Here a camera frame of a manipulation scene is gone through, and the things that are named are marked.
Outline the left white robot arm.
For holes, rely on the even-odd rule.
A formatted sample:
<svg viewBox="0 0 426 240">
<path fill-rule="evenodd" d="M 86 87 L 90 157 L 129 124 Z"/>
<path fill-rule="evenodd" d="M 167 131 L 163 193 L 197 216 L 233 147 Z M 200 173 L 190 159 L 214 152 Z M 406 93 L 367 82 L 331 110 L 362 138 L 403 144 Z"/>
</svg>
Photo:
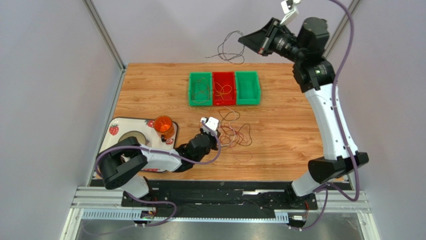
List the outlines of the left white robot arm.
<svg viewBox="0 0 426 240">
<path fill-rule="evenodd" d="M 138 175 L 141 170 L 185 172 L 204 164 L 202 159 L 211 150 L 221 150 L 219 132 L 205 127 L 188 143 L 170 150 L 148 147 L 131 136 L 99 153 L 95 171 L 107 190 L 120 188 L 140 199 L 150 192 L 148 181 Z"/>
</svg>

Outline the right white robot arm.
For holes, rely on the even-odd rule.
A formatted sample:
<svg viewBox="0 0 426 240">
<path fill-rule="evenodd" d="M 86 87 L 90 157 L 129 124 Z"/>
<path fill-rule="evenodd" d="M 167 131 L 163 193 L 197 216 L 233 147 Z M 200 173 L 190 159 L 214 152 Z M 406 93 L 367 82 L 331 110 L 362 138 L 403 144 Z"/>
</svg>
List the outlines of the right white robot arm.
<svg viewBox="0 0 426 240">
<path fill-rule="evenodd" d="M 272 18 L 262 29 L 238 39 L 262 56 L 276 53 L 294 63 L 293 76 L 308 100 L 319 127 L 323 156 L 308 162 L 308 171 L 287 188 L 291 198 L 312 194 L 327 181 L 340 178 L 369 162 L 366 152 L 358 150 L 350 139 L 344 115 L 339 112 L 336 74 L 324 57 L 329 40 L 326 20 L 309 17 L 298 35 Z"/>
</svg>

